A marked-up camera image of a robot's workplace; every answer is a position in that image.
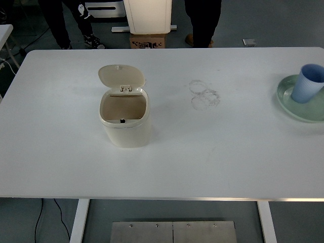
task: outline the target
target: gray floor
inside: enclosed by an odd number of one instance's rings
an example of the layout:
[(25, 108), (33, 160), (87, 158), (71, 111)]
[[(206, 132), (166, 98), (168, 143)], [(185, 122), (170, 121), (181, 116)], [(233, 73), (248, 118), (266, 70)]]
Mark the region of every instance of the gray floor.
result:
[[(22, 1), (29, 22), (16, 2), (11, 19), (14, 25), (12, 34), (21, 47), (27, 53), (36, 49), (59, 49), (47, 30), (37, 1)], [(254, 38), (258, 47), (324, 48), (323, 6), (324, 0), (223, 0), (222, 15), (213, 37), (214, 48), (244, 47), (242, 38)], [(168, 34), (166, 47), (189, 48), (184, 38), (191, 32), (191, 26), (184, 12), (183, 0), (173, 0), (172, 7), (172, 24), (176, 24), (178, 30)], [(75, 21), (68, 10), (65, 9), (64, 14), (73, 48), (83, 49), (82, 35)], [(93, 23), (94, 33), (110, 49), (128, 49), (129, 33), (111, 33), (112, 26), (127, 26), (127, 22)], [(12, 52), (17, 54), (18, 62), (22, 63), (24, 57), (19, 54), (19, 48), (13, 42), (9, 44)], [(8, 58), (6, 50), (0, 51), (0, 57)], [(16, 72), (12, 60), (8, 59), (8, 62)], [(0, 70), (2, 96), (5, 96), (13, 78), (5, 63), (5, 68)], [(57, 202), (71, 234), (77, 200), (58, 199)], [(271, 202), (270, 208), (278, 242), (324, 242), (323, 203)], [(34, 242), (40, 211), (39, 198), (0, 198), (0, 242)], [(92, 200), (84, 242), (109, 242), (112, 222), (136, 220), (233, 220), (238, 242), (263, 242), (255, 202), (136, 200)], [(52, 199), (44, 200), (36, 238), (37, 242), (68, 242), (60, 211)]]

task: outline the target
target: open lid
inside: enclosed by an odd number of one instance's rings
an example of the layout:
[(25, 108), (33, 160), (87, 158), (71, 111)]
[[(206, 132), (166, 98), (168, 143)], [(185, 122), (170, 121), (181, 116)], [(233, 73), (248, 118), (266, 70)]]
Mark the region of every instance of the open lid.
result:
[(128, 65), (107, 65), (99, 69), (98, 75), (104, 85), (113, 89), (120, 89), (121, 86), (135, 89), (145, 84), (143, 73)]

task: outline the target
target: plastic cup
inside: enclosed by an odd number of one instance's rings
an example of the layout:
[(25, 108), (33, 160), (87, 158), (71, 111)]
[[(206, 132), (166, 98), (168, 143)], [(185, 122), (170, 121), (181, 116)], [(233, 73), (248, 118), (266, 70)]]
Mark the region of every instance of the plastic cup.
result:
[(324, 87), (324, 67), (306, 64), (300, 69), (292, 99), (304, 104), (310, 101)]

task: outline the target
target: green plate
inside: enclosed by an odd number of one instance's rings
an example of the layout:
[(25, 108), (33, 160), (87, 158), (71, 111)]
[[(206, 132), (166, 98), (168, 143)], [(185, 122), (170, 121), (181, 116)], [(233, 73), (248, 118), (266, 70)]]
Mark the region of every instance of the green plate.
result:
[(291, 98), (298, 75), (285, 77), (278, 85), (277, 98), (283, 109), (293, 117), (309, 123), (324, 122), (324, 89), (305, 104)]

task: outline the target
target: sneaker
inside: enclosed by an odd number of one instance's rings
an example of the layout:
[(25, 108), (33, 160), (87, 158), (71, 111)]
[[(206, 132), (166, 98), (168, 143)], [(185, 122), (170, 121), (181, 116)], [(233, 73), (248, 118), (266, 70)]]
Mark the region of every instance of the sneaker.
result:
[(95, 37), (93, 34), (90, 36), (84, 35), (85, 45), (91, 49), (106, 49), (106, 47), (100, 42), (98, 37)]
[[(193, 47), (193, 35), (192, 34), (188, 34), (186, 36), (186, 39), (184, 40), (188, 45), (192, 46)], [(209, 44), (209, 48), (212, 48), (213, 47), (213, 43), (214, 41), (211, 39), (211, 42)]]
[(72, 50), (72, 46), (70, 45), (69, 47), (61, 47), (62, 50)]

